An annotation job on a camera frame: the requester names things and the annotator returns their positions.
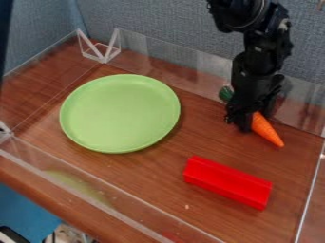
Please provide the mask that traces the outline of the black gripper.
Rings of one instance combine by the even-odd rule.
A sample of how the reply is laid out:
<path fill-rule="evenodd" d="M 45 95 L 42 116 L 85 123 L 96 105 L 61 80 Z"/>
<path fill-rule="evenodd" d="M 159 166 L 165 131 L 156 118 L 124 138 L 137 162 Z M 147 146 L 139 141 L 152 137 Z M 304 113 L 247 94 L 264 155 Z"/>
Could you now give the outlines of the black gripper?
<path fill-rule="evenodd" d="M 272 115 L 284 76 L 276 73 L 252 73 L 244 65 L 243 54 L 239 53 L 232 60 L 234 94 L 226 104 L 226 122 L 234 123 L 238 129 L 247 133 L 251 131 L 251 112 L 259 111 L 267 119 Z"/>

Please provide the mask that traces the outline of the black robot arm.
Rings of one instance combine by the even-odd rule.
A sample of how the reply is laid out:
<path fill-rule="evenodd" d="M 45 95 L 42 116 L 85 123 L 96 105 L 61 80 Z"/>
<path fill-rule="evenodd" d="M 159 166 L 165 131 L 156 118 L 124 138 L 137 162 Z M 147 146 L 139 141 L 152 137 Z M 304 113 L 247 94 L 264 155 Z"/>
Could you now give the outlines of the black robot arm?
<path fill-rule="evenodd" d="M 207 9 L 220 32 L 243 35 L 243 51 L 232 60 L 234 95 L 224 120 L 248 132 L 252 114 L 271 114 L 282 89 L 279 70 L 292 49 L 287 9 L 278 0 L 207 0 Z"/>

